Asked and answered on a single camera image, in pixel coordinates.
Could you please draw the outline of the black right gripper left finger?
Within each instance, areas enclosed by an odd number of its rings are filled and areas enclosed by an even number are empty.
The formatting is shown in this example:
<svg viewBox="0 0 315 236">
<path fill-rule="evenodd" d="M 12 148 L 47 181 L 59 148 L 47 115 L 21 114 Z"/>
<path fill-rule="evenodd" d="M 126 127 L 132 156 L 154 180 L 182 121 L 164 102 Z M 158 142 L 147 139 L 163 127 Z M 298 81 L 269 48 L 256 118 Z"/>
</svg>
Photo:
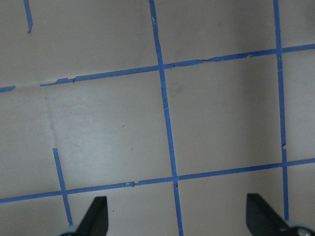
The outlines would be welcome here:
<svg viewBox="0 0 315 236">
<path fill-rule="evenodd" d="M 106 236 L 109 227 L 107 197 L 95 197 L 75 236 Z"/>
</svg>

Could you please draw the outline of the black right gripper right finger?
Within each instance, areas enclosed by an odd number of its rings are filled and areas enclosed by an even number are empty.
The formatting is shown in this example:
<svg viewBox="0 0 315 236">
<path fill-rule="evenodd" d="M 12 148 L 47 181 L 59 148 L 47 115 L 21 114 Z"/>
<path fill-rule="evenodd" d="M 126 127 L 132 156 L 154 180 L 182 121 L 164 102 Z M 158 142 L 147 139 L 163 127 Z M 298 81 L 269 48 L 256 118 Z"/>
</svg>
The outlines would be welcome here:
<svg viewBox="0 0 315 236">
<path fill-rule="evenodd" d="M 296 236 L 273 208 L 256 193 L 248 193 L 246 200 L 246 225 L 252 236 Z"/>
</svg>

